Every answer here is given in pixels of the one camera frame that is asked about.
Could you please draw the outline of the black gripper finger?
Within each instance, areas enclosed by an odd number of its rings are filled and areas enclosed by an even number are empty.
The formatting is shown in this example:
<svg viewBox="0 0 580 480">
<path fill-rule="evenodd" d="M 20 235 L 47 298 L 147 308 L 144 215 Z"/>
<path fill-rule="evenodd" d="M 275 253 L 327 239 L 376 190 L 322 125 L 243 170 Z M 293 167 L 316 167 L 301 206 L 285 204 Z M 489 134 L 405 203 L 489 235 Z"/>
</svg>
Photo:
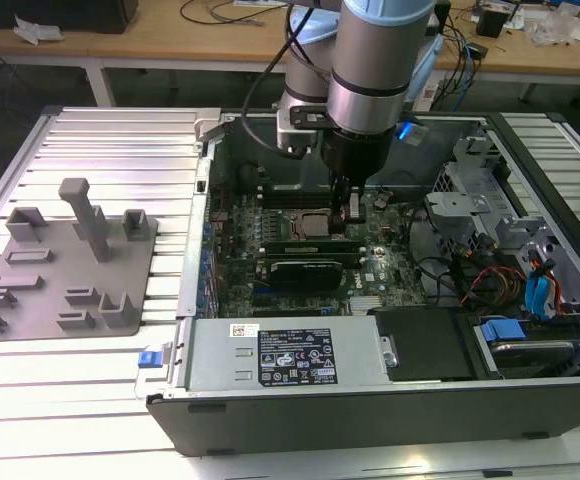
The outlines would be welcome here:
<svg viewBox="0 0 580 480">
<path fill-rule="evenodd" d="M 351 196 L 349 180 L 333 173 L 331 175 L 331 194 L 330 234 L 343 234 L 346 229 L 346 209 Z"/>
</svg>

